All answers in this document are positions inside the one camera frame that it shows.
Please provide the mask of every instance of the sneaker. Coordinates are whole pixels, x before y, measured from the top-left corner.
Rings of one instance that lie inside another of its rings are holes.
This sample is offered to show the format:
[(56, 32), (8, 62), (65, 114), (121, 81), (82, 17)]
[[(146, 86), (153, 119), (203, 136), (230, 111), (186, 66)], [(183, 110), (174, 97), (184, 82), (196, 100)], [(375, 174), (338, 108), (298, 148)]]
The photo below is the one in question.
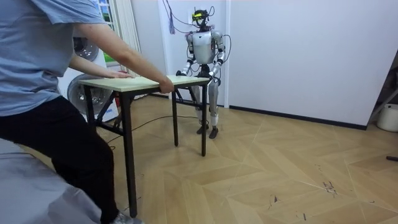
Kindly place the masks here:
[(201, 131), (201, 126), (200, 126), (200, 128), (197, 131), (197, 134), (201, 134), (201, 133), (202, 133), (202, 131)]
[(144, 224), (144, 222), (119, 212), (118, 216), (111, 224)]
[(211, 130), (209, 138), (210, 139), (215, 139), (217, 137), (217, 134), (218, 134), (218, 128), (213, 128), (213, 130)]

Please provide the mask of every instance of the gray fabric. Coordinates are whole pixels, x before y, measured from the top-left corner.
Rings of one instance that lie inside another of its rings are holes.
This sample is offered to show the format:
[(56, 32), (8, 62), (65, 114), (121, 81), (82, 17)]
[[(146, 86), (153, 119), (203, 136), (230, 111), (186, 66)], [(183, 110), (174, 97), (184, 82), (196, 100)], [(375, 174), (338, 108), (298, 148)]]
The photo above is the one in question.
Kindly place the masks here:
[(0, 116), (59, 96), (73, 55), (73, 24), (104, 23), (90, 0), (1, 0)]
[(80, 189), (0, 139), (0, 223), (95, 224), (101, 211)]

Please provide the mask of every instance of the man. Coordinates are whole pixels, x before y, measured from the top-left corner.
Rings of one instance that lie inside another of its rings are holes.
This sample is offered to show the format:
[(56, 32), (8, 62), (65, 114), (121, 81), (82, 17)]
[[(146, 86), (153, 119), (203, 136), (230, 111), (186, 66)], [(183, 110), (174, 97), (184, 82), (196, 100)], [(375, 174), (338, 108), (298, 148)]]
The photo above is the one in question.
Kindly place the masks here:
[(57, 173), (99, 206), (102, 223), (142, 223), (117, 210), (113, 153), (57, 93), (57, 77), (67, 67), (128, 77), (76, 56), (75, 28), (122, 65), (159, 82), (162, 93), (174, 90), (172, 82), (122, 41), (90, 0), (3, 0), (0, 15), (0, 138), (52, 158)]

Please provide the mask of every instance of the black pants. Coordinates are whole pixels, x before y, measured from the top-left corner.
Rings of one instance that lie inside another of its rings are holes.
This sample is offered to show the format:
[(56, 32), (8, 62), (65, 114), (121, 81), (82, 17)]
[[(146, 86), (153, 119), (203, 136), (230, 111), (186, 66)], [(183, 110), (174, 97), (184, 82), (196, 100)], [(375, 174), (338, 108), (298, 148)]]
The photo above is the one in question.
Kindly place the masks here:
[(50, 157), (57, 173), (99, 206), (102, 223), (116, 218), (112, 150), (68, 100), (58, 97), (28, 112), (0, 117), (0, 138)]

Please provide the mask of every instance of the table top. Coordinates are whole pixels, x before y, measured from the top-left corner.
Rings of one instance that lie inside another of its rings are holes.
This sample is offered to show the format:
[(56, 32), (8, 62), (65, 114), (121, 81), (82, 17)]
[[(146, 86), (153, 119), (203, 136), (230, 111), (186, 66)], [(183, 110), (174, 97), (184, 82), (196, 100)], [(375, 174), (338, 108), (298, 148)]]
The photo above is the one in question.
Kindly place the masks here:
[[(209, 78), (197, 78), (186, 76), (167, 76), (174, 85), (183, 85), (189, 83), (200, 83), (210, 80)], [(80, 84), (114, 90), (119, 92), (145, 90), (149, 88), (157, 88), (159, 84), (144, 77), (137, 78), (100, 78), (92, 80), (80, 80)]]

